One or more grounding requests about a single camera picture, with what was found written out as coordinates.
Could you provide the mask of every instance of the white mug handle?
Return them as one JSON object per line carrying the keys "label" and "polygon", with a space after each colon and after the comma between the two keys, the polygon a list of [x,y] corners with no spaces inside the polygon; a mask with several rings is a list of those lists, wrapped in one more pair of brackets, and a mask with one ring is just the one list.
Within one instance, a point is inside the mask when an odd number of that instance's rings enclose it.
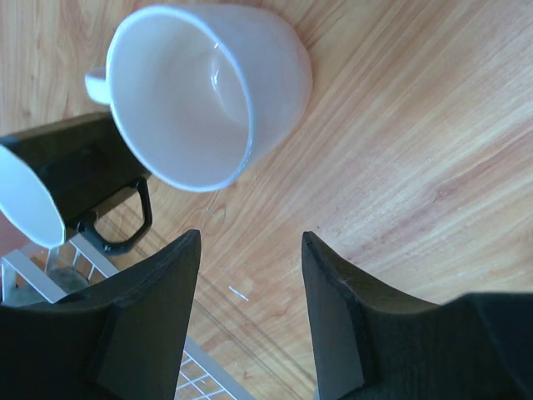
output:
{"label": "white mug handle", "polygon": [[105,67],[94,68],[85,75],[85,89],[95,103],[103,104],[104,106],[108,106],[111,103]]}

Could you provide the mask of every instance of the table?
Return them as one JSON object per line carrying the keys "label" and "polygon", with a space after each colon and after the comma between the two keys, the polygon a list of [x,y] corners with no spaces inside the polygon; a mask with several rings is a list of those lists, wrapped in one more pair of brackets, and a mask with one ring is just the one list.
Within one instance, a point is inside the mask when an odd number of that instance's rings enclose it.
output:
{"label": "table", "polygon": [[[83,75],[148,1],[0,2],[0,134],[101,109]],[[521,0],[249,0],[311,54],[300,127],[220,192],[150,181],[154,225],[119,267],[202,232],[189,334],[258,398],[311,398],[300,269],[312,230],[432,302],[533,287],[533,6]],[[135,199],[101,221],[140,223]]]}

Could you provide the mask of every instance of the black mug handle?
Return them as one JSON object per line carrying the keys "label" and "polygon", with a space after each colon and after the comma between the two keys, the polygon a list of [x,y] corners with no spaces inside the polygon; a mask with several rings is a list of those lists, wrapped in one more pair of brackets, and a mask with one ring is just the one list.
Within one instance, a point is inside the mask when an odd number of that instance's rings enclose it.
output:
{"label": "black mug handle", "polygon": [[137,178],[128,184],[129,187],[138,191],[141,197],[142,226],[133,235],[123,242],[109,242],[98,233],[95,224],[98,215],[91,211],[83,216],[77,224],[77,230],[101,253],[108,256],[118,256],[132,250],[133,246],[147,234],[152,226],[152,207],[150,206],[150,194],[148,192],[147,180],[144,177]]}

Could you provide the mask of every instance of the mug handle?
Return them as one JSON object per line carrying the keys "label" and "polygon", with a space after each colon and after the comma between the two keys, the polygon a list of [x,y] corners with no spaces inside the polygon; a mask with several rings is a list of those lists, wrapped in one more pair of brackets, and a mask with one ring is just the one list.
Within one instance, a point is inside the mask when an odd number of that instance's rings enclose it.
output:
{"label": "mug handle", "polygon": [[142,218],[144,220],[142,226],[129,239],[123,242],[109,242],[104,239],[95,227],[98,215],[94,211],[83,216],[77,224],[77,230],[97,250],[108,256],[118,256],[132,250],[133,246],[147,234],[152,226],[152,207],[150,206],[147,180],[144,177],[140,177],[128,184],[128,186],[136,189],[141,197]]}
{"label": "mug handle", "polygon": [[94,68],[85,75],[85,89],[87,95],[95,103],[108,106],[111,104],[111,94],[106,81],[106,68]]}

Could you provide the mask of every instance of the white wire rack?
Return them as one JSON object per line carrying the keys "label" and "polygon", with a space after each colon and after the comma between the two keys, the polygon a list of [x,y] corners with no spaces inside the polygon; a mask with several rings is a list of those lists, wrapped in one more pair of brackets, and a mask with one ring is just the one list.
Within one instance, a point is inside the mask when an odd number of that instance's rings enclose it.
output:
{"label": "white wire rack", "polygon": [[[38,258],[46,259],[39,267]],[[17,276],[35,288],[43,300],[55,303],[67,294],[47,275],[57,268],[74,268],[90,283],[109,278],[118,270],[84,237],[45,251],[30,245],[0,258],[2,300],[18,288]],[[175,400],[255,400],[229,373],[205,353],[190,337],[185,341]]]}

